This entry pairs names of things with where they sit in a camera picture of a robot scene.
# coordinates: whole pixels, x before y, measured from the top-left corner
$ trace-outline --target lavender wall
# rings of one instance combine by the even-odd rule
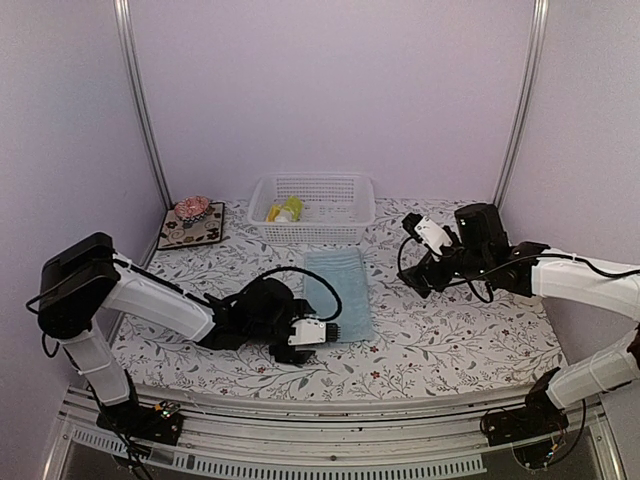
[[[489,199],[533,1],[133,2],[173,195],[362,172],[381,196]]]
[[[113,2],[15,0],[0,15],[0,477],[34,479],[75,373],[48,360],[24,302],[42,264],[97,230],[139,258],[162,208]]]
[[[531,115],[503,211],[512,240],[640,264],[640,2],[551,2]],[[634,323],[562,301],[547,310],[570,361]],[[640,386],[604,396],[640,478]]]

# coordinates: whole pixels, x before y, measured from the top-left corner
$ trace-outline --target blue towel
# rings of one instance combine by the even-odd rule
[[[369,288],[360,250],[309,252],[305,254],[305,268],[327,280],[342,299],[342,313],[334,320],[340,326],[338,342],[372,340]],[[336,302],[331,293],[311,277],[304,277],[304,298],[319,317],[335,312]]]

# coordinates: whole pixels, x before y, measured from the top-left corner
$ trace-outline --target laundry basket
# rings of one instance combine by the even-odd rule
[[[300,220],[265,221],[272,205],[290,196],[304,203]],[[249,223],[267,243],[359,243],[375,219],[371,180],[364,175],[279,174],[260,179],[249,204]]]

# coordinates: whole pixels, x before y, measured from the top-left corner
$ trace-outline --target floral tablecloth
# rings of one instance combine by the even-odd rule
[[[375,224],[359,245],[370,286],[376,337],[316,348],[302,367],[273,361],[265,345],[212,352],[176,333],[127,315],[113,351],[137,383],[173,389],[289,400],[372,400],[460,394],[533,382],[564,364],[558,340],[541,304],[515,303],[497,292],[487,305],[467,286],[423,300],[396,279],[396,254],[406,234],[407,212],[454,225],[460,202],[380,199]],[[156,252],[150,271],[193,292],[223,297],[258,273],[279,265],[303,265],[309,250],[331,246],[272,246],[246,222],[247,202],[227,203],[220,244]],[[405,265],[423,247],[406,249]],[[302,278],[279,278],[298,295]]]

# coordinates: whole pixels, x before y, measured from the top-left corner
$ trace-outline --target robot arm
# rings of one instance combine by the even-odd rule
[[[543,255],[574,257],[560,250]],[[623,273],[637,267],[586,259],[598,269]],[[640,276],[606,278],[585,263],[566,258],[541,258],[532,268],[532,291],[541,297],[574,300],[620,313],[634,321],[640,318]],[[547,396],[558,408],[600,392],[615,390],[640,379],[640,330],[633,330],[613,345],[589,358],[562,368],[549,381]]]
[[[286,285],[266,278],[282,270],[323,283],[336,299],[336,312],[327,319],[313,318],[306,300],[295,299]],[[37,311],[31,308],[36,302]],[[212,350],[236,350],[249,339],[261,340],[270,344],[276,361],[303,364],[314,352],[297,346],[338,340],[339,328],[329,321],[340,315],[342,303],[324,279],[296,267],[266,272],[224,299],[207,294],[203,299],[133,265],[113,249],[109,236],[96,233],[44,265],[41,293],[27,308],[91,385],[101,410],[98,426],[175,445],[182,425],[179,405],[148,408],[138,403],[133,382],[96,325],[100,308],[131,313]]]
[[[405,230],[429,253],[398,276],[422,297],[433,290],[483,280],[491,290],[563,298],[615,311],[636,322],[640,318],[638,267],[577,257],[533,242],[511,246],[493,205],[468,205],[457,210],[455,217],[460,237],[420,215],[409,214],[403,220]],[[566,407],[636,379],[640,379],[640,330],[581,362],[547,372],[526,396],[525,407],[485,416],[483,431],[492,445],[550,433],[558,425],[566,427]]]

